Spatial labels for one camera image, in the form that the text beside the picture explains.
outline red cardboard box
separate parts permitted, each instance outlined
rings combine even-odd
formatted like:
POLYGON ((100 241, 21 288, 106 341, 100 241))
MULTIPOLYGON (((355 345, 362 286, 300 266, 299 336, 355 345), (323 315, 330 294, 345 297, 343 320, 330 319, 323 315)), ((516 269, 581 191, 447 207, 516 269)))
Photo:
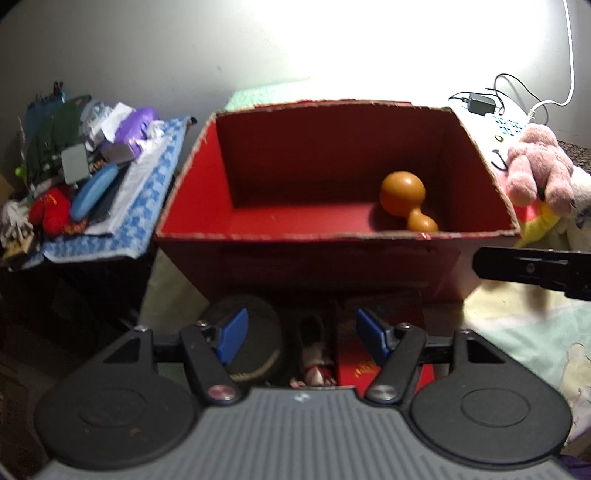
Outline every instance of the red cardboard box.
POLYGON ((519 226, 450 108, 357 100, 217 113, 157 228, 160 247, 210 300, 233 287, 388 291, 458 300, 473 253, 519 226), (384 177, 419 176, 441 232, 404 230, 377 200, 384 177))
MULTIPOLYGON (((355 387, 363 397, 380 370, 355 332, 355 314, 369 308, 390 325, 406 322, 425 328, 421 297, 415 291, 400 291, 379 297, 356 297, 336 309, 336 381, 355 387)), ((433 366, 423 365, 416 391, 434 380, 433 366)))

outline orange gourd-shaped toy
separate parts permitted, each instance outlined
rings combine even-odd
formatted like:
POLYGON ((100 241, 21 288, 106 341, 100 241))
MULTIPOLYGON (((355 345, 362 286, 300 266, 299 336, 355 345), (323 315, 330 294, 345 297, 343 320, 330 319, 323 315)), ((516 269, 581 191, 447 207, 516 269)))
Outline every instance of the orange gourd-shaped toy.
POLYGON ((421 212, 425 201, 425 185, 407 171, 395 171, 382 182, 379 202, 390 215, 407 220, 407 230, 437 232, 439 227, 431 217, 421 212))

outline white paper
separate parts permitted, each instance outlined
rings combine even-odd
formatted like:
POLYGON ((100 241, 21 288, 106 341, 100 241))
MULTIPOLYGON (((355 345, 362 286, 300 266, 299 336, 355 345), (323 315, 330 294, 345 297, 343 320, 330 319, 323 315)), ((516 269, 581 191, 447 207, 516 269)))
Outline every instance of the white paper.
POLYGON ((96 121, 91 124, 90 131, 88 132, 88 141, 86 141, 86 149, 89 152, 96 150, 96 147, 105 139, 105 133, 103 132, 103 123, 109 118, 113 109, 110 106, 105 106, 106 115, 99 116, 96 121))
POLYGON ((119 102, 115 105, 115 108, 113 108, 113 111, 109 116, 101 123, 100 129, 103 131, 103 135, 109 142, 113 143, 115 141, 115 133, 119 128, 119 124, 133 111, 134 109, 130 106, 119 102))
POLYGON ((121 227, 129 209, 141 193, 148 177, 158 165, 158 161, 170 141, 171 137, 153 139, 150 147, 132 162, 125 174, 119 192, 117 192, 117 197, 115 197, 113 205, 111 205, 109 218, 88 227, 84 232, 85 235, 113 234, 121 227))
POLYGON ((164 136, 163 127, 164 122, 162 120, 155 120, 148 125, 148 129, 146 131, 146 140, 138 139, 135 141, 142 149, 142 152, 149 150, 150 148, 154 148, 152 146, 154 140, 164 136))

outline purple tissue package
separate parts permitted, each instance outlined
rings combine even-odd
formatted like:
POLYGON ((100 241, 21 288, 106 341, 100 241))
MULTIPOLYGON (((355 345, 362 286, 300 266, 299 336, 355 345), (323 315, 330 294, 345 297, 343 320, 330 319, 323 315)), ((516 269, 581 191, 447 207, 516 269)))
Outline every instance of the purple tissue package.
POLYGON ((153 107, 146 106, 131 112, 119 124, 115 141, 106 142, 100 149, 105 160, 109 163, 124 163, 139 157, 142 149, 137 140, 146 139, 148 126, 155 120, 158 120, 158 115, 153 107))

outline blue oval object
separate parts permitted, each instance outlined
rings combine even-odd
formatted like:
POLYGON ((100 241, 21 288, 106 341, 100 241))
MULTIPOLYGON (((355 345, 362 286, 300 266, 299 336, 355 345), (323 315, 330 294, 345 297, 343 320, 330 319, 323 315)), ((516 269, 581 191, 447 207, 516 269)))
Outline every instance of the blue oval object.
POLYGON ((87 181, 76 195, 70 207, 70 217, 75 222, 80 222, 92 210, 92 207, 100 200, 106 189, 117 176, 119 168, 111 164, 100 169, 87 181))

